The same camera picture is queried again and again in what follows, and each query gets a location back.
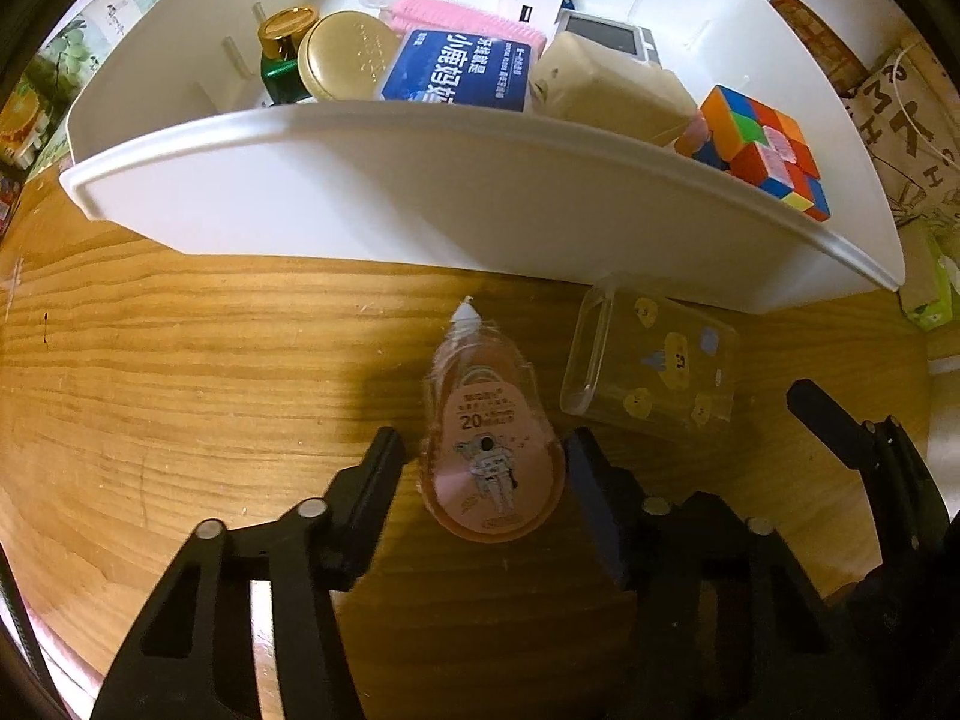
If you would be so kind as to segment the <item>white plastic storage bin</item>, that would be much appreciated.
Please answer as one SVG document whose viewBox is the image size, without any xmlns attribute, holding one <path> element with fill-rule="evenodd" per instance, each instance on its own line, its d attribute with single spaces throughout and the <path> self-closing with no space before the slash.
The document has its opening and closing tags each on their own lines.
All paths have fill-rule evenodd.
<svg viewBox="0 0 960 720">
<path fill-rule="evenodd" d="M 665 146 L 530 112 L 268 107 L 262 16 L 358 0 L 160 0 L 67 119 L 65 192 L 184 254 L 454 266 L 590 283 L 615 271 L 747 314 L 896 289 L 905 261 L 871 158 L 766 0 L 574 0 L 649 29 L 661 62 L 791 115 L 830 216 L 815 221 Z M 484 7 L 500 0 L 460 0 Z"/>
</svg>

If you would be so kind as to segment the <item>orange juice carton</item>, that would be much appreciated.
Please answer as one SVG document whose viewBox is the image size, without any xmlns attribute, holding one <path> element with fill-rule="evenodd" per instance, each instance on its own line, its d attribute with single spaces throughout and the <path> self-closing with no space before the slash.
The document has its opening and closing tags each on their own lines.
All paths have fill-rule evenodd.
<svg viewBox="0 0 960 720">
<path fill-rule="evenodd" d="M 46 98 L 23 76 L 0 115 L 3 163 L 20 169 L 31 167 L 43 149 L 49 124 Z"/>
</svg>

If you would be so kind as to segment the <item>beige packet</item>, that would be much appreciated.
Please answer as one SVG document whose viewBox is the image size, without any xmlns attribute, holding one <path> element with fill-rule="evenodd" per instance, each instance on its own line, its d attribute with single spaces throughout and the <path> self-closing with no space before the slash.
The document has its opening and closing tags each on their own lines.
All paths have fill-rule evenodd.
<svg viewBox="0 0 960 720">
<path fill-rule="evenodd" d="M 698 115 L 697 101 L 670 70 L 571 32 L 553 39 L 530 67 L 535 109 L 558 121 L 665 146 Z"/>
</svg>

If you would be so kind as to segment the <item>white handheld game console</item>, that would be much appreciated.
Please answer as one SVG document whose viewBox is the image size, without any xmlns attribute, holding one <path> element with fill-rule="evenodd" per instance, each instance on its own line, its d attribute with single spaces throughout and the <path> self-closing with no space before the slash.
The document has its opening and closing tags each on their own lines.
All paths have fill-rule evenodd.
<svg viewBox="0 0 960 720">
<path fill-rule="evenodd" d="M 588 41 L 651 64 L 661 63 L 654 34 L 651 29 L 642 26 L 606 20 L 600 16 L 563 8 L 558 16 L 558 31 L 578 34 Z"/>
</svg>

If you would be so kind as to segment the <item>green tissue pack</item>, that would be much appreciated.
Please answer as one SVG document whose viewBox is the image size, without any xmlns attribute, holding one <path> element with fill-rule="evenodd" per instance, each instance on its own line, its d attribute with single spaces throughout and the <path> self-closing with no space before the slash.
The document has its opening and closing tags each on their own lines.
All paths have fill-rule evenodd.
<svg viewBox="0 0 960 720">
<path fill-rule="evenodd" d="M 924 332 L 958 319 L 958 266 L 947 257 L 923 218 L 898 229 L 905 281 L 898 289 L 905 317 Z"/>
</svg>

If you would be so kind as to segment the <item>letter-printed canvas bag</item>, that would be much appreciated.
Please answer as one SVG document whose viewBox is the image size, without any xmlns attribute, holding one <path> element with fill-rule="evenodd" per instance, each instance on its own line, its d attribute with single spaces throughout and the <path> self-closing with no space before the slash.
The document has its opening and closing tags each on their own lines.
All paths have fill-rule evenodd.
<svg viewBox="0 0 960 720">
<path fill-rule="evenodd" d="M 844 96 L 896 224 L 958 227 L 958 91 L 913 32 Z"/>
</svg>

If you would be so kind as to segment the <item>clear plastic sticker box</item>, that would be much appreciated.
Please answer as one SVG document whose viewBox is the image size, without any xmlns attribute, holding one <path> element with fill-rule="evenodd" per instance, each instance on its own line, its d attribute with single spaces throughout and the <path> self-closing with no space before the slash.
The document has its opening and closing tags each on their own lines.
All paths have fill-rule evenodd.
<svg viewBox="0 0 960 720">
<path fill-rule="evenodd" d="M 726 433 L 739 367 L 736 330 L 627 277 L 591 286 L 560 390 L 563 413 L 670 440 Z"/>
</svg>

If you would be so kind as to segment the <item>pink hair comb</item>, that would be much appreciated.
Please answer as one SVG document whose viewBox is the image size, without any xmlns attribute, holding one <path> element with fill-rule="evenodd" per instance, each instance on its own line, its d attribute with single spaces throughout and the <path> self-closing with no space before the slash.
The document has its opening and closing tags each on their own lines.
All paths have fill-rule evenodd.
<svg viewBox="0 0 960 720">
<path fill-rule="evenodd" d="M 366 8 L 379 11 L 379 18 L 395 32 L 414 29 L 477 34 L 507 41 L 519 41 L 537 54 L 544 50 L 547 36 L 521 21 L 506 20 L 486 11 L 448 0 L 358 0 Z"/>
</svg>

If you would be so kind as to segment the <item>white charger block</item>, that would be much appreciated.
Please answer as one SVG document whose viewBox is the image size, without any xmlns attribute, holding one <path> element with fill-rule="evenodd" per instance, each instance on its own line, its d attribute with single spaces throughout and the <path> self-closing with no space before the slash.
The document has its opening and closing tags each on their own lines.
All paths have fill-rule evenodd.
<svg viewBox="0 0 960 720">
<path fill-rule="evenodd" d="M 501 18 L 526 23 L 544 34 L 555 28 L 563 0 L 498 0 Z"/>
</svg>

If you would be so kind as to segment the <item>round yellow compact tin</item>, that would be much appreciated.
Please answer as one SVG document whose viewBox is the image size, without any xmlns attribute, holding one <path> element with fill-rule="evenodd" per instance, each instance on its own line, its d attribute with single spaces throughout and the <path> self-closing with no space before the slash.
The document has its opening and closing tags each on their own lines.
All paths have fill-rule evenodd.
<svg viewBox="0 0 960 720">
<path fill-rule="evenodd" d="M 400 50 L 402 37 L 361 11 L 320 18 L 298 49 L 302 84 L 319 101 L 372 101 Z"/>
</svg>

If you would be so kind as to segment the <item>colourful rubik's cube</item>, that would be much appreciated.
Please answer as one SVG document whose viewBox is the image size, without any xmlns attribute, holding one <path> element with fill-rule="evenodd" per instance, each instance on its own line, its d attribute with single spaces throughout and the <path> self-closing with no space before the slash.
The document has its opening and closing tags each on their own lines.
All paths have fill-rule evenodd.
<svg viewBox="0 0 960 720">
<path fill-rule="evenodd" d="M 675 140 L 677 153 L 727 172 L 823 223 L 832 217 L 822 174 L 799 124 L 781 110 L 716 85 Z"/>
</svg>

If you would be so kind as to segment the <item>blue white card box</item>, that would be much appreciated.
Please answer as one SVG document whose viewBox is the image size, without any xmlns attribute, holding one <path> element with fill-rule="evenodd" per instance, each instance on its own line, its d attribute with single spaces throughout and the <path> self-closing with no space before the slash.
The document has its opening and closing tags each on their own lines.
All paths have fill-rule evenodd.
<svg viewBox="0 0 960 720">
<path fill-rule="evenodd" d="M 532 47 L 470 32 L 414 29 L 382 82 L 381 98 L 523 112 Z"/>
</svg>

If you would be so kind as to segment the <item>pink correction tape dispenser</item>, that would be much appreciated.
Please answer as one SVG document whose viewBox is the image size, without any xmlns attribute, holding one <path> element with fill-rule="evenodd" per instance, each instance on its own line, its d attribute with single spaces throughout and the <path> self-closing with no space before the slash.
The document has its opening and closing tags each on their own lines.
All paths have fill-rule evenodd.
<svg viewBox="0 0 960 720">
<path fill-rule="evenodd" d="M 464 299 L 425 379 L 418 489 L 436 522 L 473 543 L 509 543 L 542 527 L 566 481 L 562 444 L 534 367 Z"/>
</svg>

